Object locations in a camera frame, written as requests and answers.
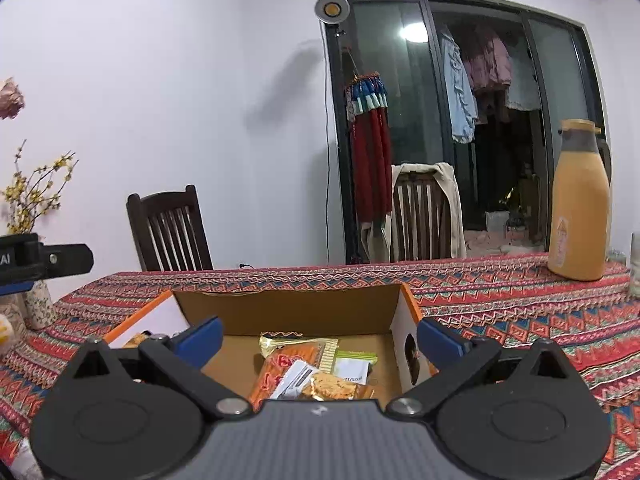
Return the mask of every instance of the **zigzag pattern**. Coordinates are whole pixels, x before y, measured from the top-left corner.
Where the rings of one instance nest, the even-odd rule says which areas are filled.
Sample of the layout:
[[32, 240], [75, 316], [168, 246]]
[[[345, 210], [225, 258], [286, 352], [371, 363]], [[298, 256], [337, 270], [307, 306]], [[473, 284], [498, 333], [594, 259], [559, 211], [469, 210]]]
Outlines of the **zigzag pattern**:
[[640, 302], [628, 301], [628, 271], [609, 264], [596, 283], [549, 272], [546, 255], [527, 254], [372, 266], [306, 269], [121, 272], [56, 303], [60, 319], [31, 333], [0, 365], [0, 458], [11, 463], [31, 417], [79, 344], [103, 335], [165, 290], [251, 292], [326, 290], [407, 283], [425, 316], [462, 335], [524, 346], [553, 337], [581, 370], [612, 424], [598, 475], [630, 479], [640, 470]]

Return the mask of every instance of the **power cord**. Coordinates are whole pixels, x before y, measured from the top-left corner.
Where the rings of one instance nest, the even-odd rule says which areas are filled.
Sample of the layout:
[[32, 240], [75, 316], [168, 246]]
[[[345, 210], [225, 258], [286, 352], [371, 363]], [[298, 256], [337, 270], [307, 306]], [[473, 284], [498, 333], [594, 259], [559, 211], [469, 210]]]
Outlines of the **power cord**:
[[326, 264], [329, 265], [329, 183], [331, 182], [331, 153], [329, 148], [329, 108], [326, 103], [329, 60], [326, 55], [327, 44], [324, 30], [322, 29], [322, 22], [318, 21], [318, 23], [320, 25], [320, 36], [322, 37], [322, 54], [324, 55], [324, 134], [326, 136], [326, 201], [324, 203], [324, 222], [326, 224]]

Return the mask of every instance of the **dark brown chair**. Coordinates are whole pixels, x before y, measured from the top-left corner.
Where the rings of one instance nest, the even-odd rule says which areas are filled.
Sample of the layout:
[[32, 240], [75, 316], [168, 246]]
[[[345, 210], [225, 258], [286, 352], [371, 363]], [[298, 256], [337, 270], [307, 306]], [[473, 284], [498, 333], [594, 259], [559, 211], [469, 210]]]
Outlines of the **dark brown chair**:
[[451, 257], [449, 200], [432, 174], [401, 173], [393, 208], [392, 262]]
[[142, 270], [213, 269], [195, 186], [129, 195], [127, 212]]

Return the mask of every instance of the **sticker on bottle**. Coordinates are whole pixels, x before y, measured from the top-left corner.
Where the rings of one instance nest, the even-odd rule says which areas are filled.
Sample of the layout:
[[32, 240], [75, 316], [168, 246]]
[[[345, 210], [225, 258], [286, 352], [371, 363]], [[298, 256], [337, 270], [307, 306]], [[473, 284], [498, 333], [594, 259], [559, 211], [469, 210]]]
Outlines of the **sticker on bottle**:
[[556, 265], [562, 267], [566, 258], [566, 249], [569, 238], [569, 221], [561, 216], [558, 219], [558, 228], [556, 229]]

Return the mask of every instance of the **light blue shirt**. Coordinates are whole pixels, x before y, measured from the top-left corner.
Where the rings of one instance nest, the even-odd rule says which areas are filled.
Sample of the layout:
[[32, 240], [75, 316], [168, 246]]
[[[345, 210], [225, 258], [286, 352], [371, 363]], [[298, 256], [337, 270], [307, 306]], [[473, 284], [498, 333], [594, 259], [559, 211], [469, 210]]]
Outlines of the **light blue shirt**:
[[451, 116], [451, 133], [456, 142], [467, 144], [474, 140], [478, 106], [460, 58], [460, 48], [446, 25], [440, 31], [440, 49]]

